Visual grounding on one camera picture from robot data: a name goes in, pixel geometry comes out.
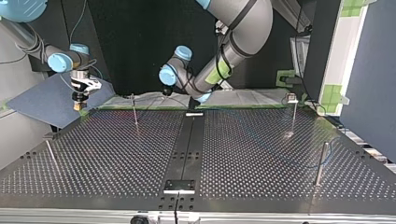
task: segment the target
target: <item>light blue joint cap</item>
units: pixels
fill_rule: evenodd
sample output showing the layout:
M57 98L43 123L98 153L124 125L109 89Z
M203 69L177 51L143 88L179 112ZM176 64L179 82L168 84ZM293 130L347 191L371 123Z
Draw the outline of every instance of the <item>light blue joint cap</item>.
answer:
M195 100L198 101L199 103L203 104L204 102L206 102L209 99L209 97L211 95L212 95L212 92L209 92L209 93L204 94L203 96L201 96L200 98L195 99Z
M166 64L160 71L160 81L167 86L173 86L177 83L176 69L174 66L171 66Z
M49 56L48 64L49 67L57 73L73 70L73 60L63 53L54 53Z
M186 61L191 61L192 51L186 46L178 46L175 50L175 54L181 59L184 59Z
M47 0L0 0L0 15L9 21L30 22L43 14Z
M73 50L75 52L83 53L83 54L88 54L90 55L90 48L86 45L82 44L71 44L70 45L70 50Z
M207 10L210 5L210 1L212 0L196 0L203 8L204 10Z

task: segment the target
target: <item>white wall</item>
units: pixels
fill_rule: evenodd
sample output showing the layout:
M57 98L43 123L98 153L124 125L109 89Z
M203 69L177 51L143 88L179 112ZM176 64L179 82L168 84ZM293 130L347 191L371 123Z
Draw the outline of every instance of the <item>white wall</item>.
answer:
M23 53L0 30L0 63L19 59ZM29 59L0 64L0 102L12 99L44 80L44 74L31 71ZM9 111L0 111L0 118ZM0 169L41 143L50 126L18 113L0 119Z
M346 94L367 8L367 6L362 8L359 17L340 17L338 19L320 99L323 96L325 85L342 85L341 94ZM328 113L328 115L340 116L342 107L343 105L338 105L336 112L334 114Z

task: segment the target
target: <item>perforated table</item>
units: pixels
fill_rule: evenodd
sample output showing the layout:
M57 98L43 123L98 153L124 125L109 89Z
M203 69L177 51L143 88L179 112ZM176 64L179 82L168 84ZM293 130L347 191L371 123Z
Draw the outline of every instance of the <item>perforated table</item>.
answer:
M312 111L97 111L0 172L1 208L396 215L396 178ZM330 150L314 185L325 142ZM164 194L186 180L195 194Z

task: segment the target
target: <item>wire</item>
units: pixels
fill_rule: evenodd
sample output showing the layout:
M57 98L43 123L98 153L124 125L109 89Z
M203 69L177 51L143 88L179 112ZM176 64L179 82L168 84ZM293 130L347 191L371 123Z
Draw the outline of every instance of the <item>wire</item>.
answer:
M90 68L90 67L94 66L97 62L98 62L98 61L97 61L96 59L92 59L92 60L90 60L87 64L85 64L85 65L83 65L83 66L81 66L81 67L76 68L76 70L78 70L78 71L85 70L85 69L87 69L87 68Z
M88 0L85 0L85 1L84 1L84 7L83 7L83 9L82 9L82 11L81 11L81 15L79 16L78 22L77 22L76 25L74 26L74 28L73 28L73 30L72 30L72 33L70 33L70 44L72 44L74 32L76 31L77 27L79 26L79 24L80 24L81 21L82 21L82 18L84 17L85 8L87 7L87 2L88 2Z
M6 114L6 115L4 115L3 117L0 117L0 119L6 118L6 117L8 117L8 116L10 116L10 115L13 115L13 114L15 114L15 113L17 113L17 111L13 111L13 112L11 112L11 113L9 113L9 114Z
M175 205L175 211L174 211L174 215L175 215L175 224L178 224L178 217L177 217L177 207L178 207L178 199L180 197L180 193L177 195L177 200L176 200L176 205Z
M96 71L96 73L100 76L101 79L103 79L103 74L102 72L99 70L99 68L92 66L93 70Z
M187 109L189 108L188 106L184 105L181 101L179 101L179 100L177 100L177 99L173 99L173 98L170 98L170 97L166 97L165 99L166 99L166 100L175 101L175 102L177 102L178 104L183 105L183 107L186 107Z
M232 69L232 67L231 67L231 65L230 65L229 61L227 60L227 58L226 58L226 56L225 56L225 53L224 53L224 42L225 42L225 40L226 40L226 38L227 38L227 36L229 35L230 32L231 32L231 30L228 30L228 31L225 33L225 35L222 37L222 39L221 39L220 42L219 42L218 51L217 51L217 53L216 53L216 58L215 58L215 60L216 60L216 70L217 70L217 72L218 72L220 78L222 79L222 81L221 81L221 83L220 83L219 85L221 85L225 80L227 80L227 78L224 77L224 75L220 72L220 69L219 69L219 56L220 56L220 55L221 55L221 57L223 58L223 61L226 63L226 65L227 65L228 68L229 68L228 74L231 75L232 72L233 72L233 69ZM212 90L212 91L201 91L201 90L199 90L199 89L195 86L195 83L191 82L191 80L192 80L192 78L193 78L193 71L192 71L192 68L187 67L187 69L186 69L186 75L188 76L189 69L190 69L190 70L191 70L191 77L187 80L186 83L183 83L183 82L181 81L181 78L179 77L178 71L177 71L173 66L171 66L169 63L167 63L166 65L168 65L168 66L173 70L173 72L176 74L178 82L182 85L182 88L181 88L182 91L185 91L187 85L190 85L195 91L197 91L197 92L199 92L199 93L201 93L201 94L208 94L208 93L213 93L214 91L216 91L216 90Z
M44 63L48 59L47 53L46 53L46 45L44 43L44 40L43 40L43 38L41 38L41 36L38 34L38 32L31 25L29 25L29 24L26 24L26 25L33 32L34 37L35 37L35 43L33 44L32 47L29 47L29 48L21 47L18 44L15 44L15 46L19 50L24 52L25 54L33 54L33 53L39 52L41 63Z
M85 92L83 92L83 91L76 91L73 87L71 87L71 86L69 85L69 83L67 83L66 80L64 80L64 78L62 77L62 74L63 74L63 73L61 73L61 74L59 75L59 77L61 78L61 80L64 82L64 84L66 84L66 86L67 86L70 90L72 90L72 91L74 91L74 92L76 92L76 93L81 93L81 94L84 94L84 93L85 93Z
M0 63L0 64L17 63L17 62L22 61L24 58L26 58L26 56L27 56L27 54L23 54L23 56L21 58L17 59L17 60L9 61L9 62L3 62L3 63Z

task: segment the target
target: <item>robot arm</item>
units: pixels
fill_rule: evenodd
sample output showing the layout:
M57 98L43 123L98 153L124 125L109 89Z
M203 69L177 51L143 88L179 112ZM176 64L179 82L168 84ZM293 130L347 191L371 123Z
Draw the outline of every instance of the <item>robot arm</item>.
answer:
M0 29L15 42L23 52L36 57L57 73L69 72L74 92L72 99L75 110L86 106L89 95L100 90L102 84L91 77L88 68L90 61L89 48L81 44L72 44L69 50L61 50L46 44L29 25L44 12L47 0L17 1L0 0Z
M177 85L203 103L210 97L211 89L229 77L234 67L262 49L272 29L273 9L271 0L196 1L228 27L230 39L197 77L188 71L192 51L185 46L177 47L162 68L160 80L166 86Z

